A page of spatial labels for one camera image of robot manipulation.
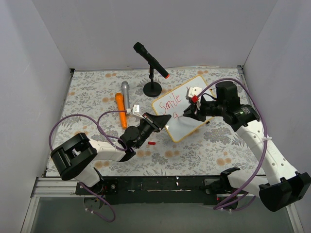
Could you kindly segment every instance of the whiteboard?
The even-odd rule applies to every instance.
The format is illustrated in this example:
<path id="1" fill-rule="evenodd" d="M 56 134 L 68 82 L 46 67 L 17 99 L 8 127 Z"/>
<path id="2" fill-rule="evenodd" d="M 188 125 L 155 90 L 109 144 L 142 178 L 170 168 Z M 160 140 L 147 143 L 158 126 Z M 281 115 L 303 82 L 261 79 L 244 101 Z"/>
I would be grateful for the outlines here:
<path id="1" fill-rule="evenodd" d="M 212 119 L 211 117 L 208 118 L 205 122 L 201 122 L 190 117 L 182 116 L 184 110 L 190 105 L 186 99 L 187 89 L 189 87 L 195 86 L 202 89 L 207 87 L 207 82 L 203 76 L 197 75 L 193 77 L 192 79 L 173 89 L 171 92 L 152 102 L 152 108 L 157 115 L 172 115 L 172 118 L 166 124 L 165 129 L 173 142 L 180 142 L 190 133 Z M 207 90 L 205 93 L 214 96 L 210 90 Z M 206 101 L 213 100 L 207 95 L 205 95 L 204 98 Z"/>

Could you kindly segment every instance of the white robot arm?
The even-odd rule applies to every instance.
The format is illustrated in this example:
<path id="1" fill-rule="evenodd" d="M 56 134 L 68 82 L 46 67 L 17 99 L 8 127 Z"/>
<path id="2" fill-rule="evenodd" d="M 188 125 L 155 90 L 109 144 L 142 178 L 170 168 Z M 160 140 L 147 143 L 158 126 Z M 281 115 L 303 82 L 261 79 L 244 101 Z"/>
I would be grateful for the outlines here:
<path id="1" fill-rule="evenodd" d="M 246 142 L 258 161 L 262 156 L 264 141 L 267 140 L 267 151 L 261 165 L 266 177 L 255 176 L 243 191 L 260 197 L 271 211 L 301 199 L 310 186 L 310 176 L 307 173 L 300 174 L 284 158 L 271 138 L 264 136 L 263 125 L 256 111 L 250 105 L 240 104 L 236 85 L 229 81 L 217 83 L 217 98 L 213 98 L 214 101 L 206 101 L 203 96 L 198 98 L 196 95 L 201 91 L 199 87 L 189 88 L 186 98 L 191 105 L 183 116 L 200 121 L 205 121 L 207 116 L 223 117 Z M 222 175 L 224 177 L 221 180 L 229 184 L 231 189 L 240 188 L 250 178 L 249 173 L 239 168 L 230 168 Z"/>
<path id="2" fill-rule="evenodd" d="M 139 105 L 134 104 L 133 116 L 140 119 L 139 126 L 128 127 L 115 145 L 89 139 L 84 133 L 79 133 L 55 148 L 51 158 L 64 181 L 71 179 L 83 182 L 87 187 L 93 187 L 100 181 L 100 173 L 90 163 L 95 160 L 114 160 L 125 162 L 136 153 L 133 148 L 139 148 L 153 132 L 160 132 L 172 117 L 171 115 L 155 116 L 149 113 L 140 115 Z"/>

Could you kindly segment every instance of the floral tablecloth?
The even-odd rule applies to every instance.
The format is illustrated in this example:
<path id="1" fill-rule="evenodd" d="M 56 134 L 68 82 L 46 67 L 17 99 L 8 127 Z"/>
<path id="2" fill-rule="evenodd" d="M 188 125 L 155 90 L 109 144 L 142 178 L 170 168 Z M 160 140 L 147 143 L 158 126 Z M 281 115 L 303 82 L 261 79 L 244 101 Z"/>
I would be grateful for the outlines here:
<path id="1" fill-rule="evenodd" d="M 169 73 L 170 78 L 164 79 L 155 72 L 155 80 L 161 83 L 163 94 L 197 74 L 202 74 L 208 83 L 224 77 L 240 79 L 235 68 L 180 68 L 170 69 Z M 155 114 L 151 107 L 155 98 L 145 96 L 142 90 L 149 82 L 147 70 L 81 71 L 73 75 L 62 117 L 80 113 L 97 119 L 105 111 L 117 110 L 114 97 L 121 92 L 122 81 L 128 81 L 130 85 L 131 104 L 139 103 L 142 113 Z M 247 103 L 246 93 L 241 87 L 238 91 L 241 101 Z M 137 126 L 139 120 L 128 117 L 127 123 Z M 116 113 L 105 115 L 100 125 L 109 135 L 120 136 L 124 132 Z M 58 128 L 53 147 L 79 132 L 94 140 L 106 140 L 93 122 L 83 117 L 72 117 Z M 154 141 L 156 145 L 145 143 L 127 162 L 96 161 L 92 164 L 104 176 L 218 175 L 233 166 L 251 172 L 258 164 L 251 150 L 221 117 L 215 117 L 179 143 L 174 143 L 165 130 L 153 133 L 148 141 Z M 55 176 L 59 177 L 59 174 L 50 159 L 46 177 Z"/>

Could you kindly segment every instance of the black stand base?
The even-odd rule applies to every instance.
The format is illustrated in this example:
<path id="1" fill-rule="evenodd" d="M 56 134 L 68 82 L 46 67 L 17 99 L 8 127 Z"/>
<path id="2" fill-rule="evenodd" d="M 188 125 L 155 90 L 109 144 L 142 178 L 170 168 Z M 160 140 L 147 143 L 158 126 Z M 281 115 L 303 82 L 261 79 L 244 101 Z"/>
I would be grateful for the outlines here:
<path id="1" fill-rule="evenodd" d="M 149 82 L 144 86 L 144 94 L 149 97 L 157 97 L 161 94 L 162 87 L 156 82 Z"/>

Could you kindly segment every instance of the red object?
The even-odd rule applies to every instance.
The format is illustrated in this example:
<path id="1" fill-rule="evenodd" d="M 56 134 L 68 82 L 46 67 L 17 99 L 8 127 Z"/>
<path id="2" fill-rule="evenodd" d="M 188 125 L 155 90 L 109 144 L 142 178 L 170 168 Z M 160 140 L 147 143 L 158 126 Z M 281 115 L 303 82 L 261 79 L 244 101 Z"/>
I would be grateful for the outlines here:
<path id="1" fill-rule="evenodd" d="M 198 98 L 197 96 L 193 96 L 191 100 L 192 100 L 194 103 L 196 103 L 196 102 L 199 100 L 199 98 Z"/>

